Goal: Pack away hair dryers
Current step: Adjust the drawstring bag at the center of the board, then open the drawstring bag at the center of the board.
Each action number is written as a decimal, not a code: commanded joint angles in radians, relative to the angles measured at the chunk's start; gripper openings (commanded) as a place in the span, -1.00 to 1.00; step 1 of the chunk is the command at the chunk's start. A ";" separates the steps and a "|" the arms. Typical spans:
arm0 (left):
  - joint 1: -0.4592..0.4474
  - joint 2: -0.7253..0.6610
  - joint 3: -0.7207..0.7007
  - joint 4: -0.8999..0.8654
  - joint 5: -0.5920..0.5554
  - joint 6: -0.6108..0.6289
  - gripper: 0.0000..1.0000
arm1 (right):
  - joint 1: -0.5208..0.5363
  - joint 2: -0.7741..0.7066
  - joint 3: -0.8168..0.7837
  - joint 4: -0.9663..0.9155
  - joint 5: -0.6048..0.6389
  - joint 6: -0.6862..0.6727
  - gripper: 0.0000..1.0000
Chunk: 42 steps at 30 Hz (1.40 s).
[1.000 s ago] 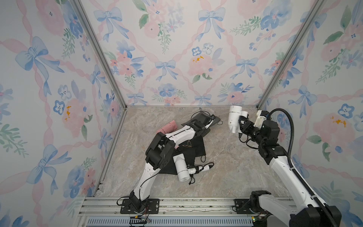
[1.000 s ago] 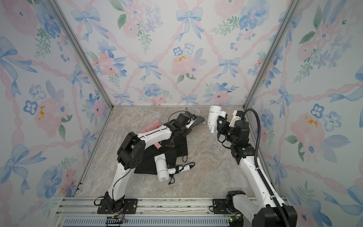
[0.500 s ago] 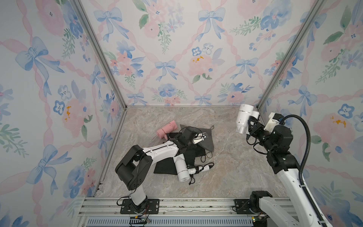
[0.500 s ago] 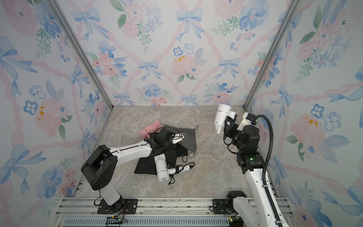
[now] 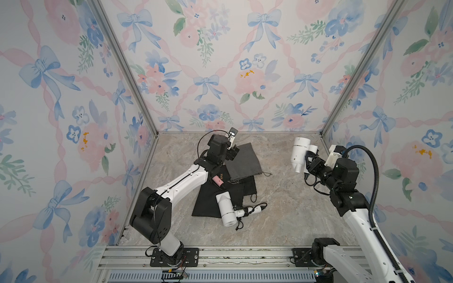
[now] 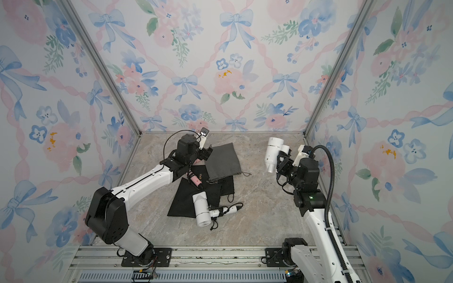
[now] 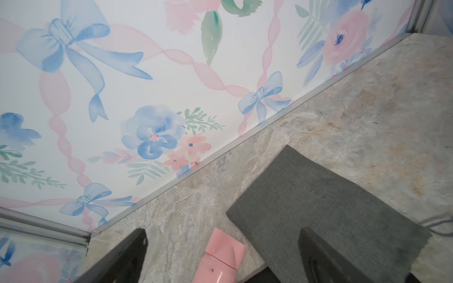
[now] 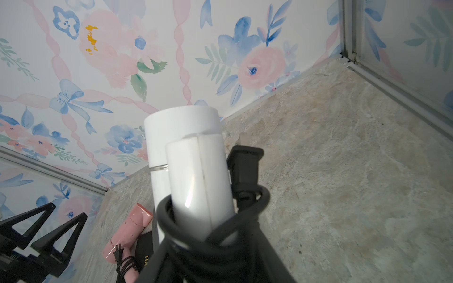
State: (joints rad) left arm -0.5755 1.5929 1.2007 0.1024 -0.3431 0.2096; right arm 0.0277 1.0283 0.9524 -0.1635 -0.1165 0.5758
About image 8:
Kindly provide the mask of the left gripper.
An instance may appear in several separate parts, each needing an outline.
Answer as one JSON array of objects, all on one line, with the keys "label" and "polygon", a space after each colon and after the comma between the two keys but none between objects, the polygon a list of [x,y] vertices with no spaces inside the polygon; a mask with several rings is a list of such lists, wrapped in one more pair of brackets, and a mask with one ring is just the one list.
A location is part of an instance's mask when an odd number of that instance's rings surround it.
[{"label": "left gripper", "polygon": [[[14,251],[24,250],[51,216],[56,206],[48,203],[28,212],[1,221],[1,282],[43,283],[48,275],[59,277],[69,266],[79,236],[88,219],[81,213],[31,244],[40,255],[23,256]],[[74,229],[62,251],[54,244]]]}]

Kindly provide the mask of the white hair dryer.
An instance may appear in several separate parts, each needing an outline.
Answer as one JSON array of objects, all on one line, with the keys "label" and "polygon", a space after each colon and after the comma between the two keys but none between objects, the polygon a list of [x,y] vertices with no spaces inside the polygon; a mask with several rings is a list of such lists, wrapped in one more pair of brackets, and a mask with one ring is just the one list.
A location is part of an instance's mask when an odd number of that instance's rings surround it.
[{"label": "white hair dryer", "polygon": [[263,150],[225,153],[218,112],[169,108],[145,119],[159,246],[141,283],[269,283],[272,249],[258,223],[270,192]]}]

